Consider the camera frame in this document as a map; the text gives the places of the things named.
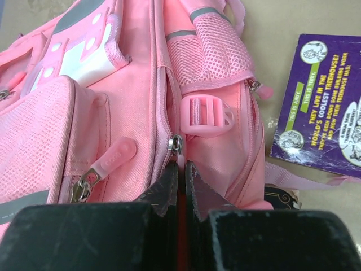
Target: bag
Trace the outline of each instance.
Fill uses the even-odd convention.
[[[1,53],[0,234],[29,205],[134,200],[172,159],[235,206],[271,209],[252,93],[272,91],[244,14],[238,0],[77,0]]]

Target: gray reflective strip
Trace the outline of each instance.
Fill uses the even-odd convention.
[[[191,31],[191,30],[180,30],[180,31],[175,31],[173,33],[170,33],[169,35],[167,35],[165,37],[165,40],[168,41],[171,38],[174,37],[180,37],[180,36],[187,36],[187,35],[197,35],[197,33],[195,31]]]
[[[36,192],[10,202],[0,204],[0,225],[10,222],[14,216],[27,206],[45,204],[49,190]]]
[[[190,19],[191,19],[192,23],[198,16],[205,14],[205,13],[218,13],[222,18],[229,21],[226,15],[218,12],[218,10],[216,10],[214,7],[204,7],[199,10],[196,10],[190,14]]]
[[[105,0],[82,0],[71,10],[69,10],[56,24],[53,34],[59,33],[90,15],[100,7]]]

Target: white button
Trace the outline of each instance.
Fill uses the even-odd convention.
[[[54,67],[50,67],[50,68],[46,69],[46,71],[44,72],[44,77],[48,78],[49,76],[51,76],[53,71],[54,71]]]
[[[95,38],[90,39],[90,41],[86,44],[85,49],[89,50],[94,45],[94,42],[95,42]]]
[[[100,17],[102,16],[101,13],[95,15],[93,21],[91,22],[92,24],[96,24],[97,21],[99,21]]]
[[[57,49],[60,48],[61,42],[58,42],[56,44],[53,45],[53,47],[51,48],[52,52],[55,52]]]

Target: book cover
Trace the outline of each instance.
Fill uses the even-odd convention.
[[[361,37],[300,35],[270,156],[361,177]]]

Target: beige surface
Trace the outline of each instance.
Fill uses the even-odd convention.
[[[60,14],[73,0],[6,0],[0,29],[0,49],[19,32],[28,33]],[[271,100],[260,102],[266,127],[267,151],[301,33],[361,36],[360,0],[243,0],[247,10],[243,40],[253,56],[257,75],[275,89]],[[272,160],[302,177],[325,180],[328,173]],[[327,191],[302,191],[303,209],[329,210],[347,225],[361,253],[361,185]]]

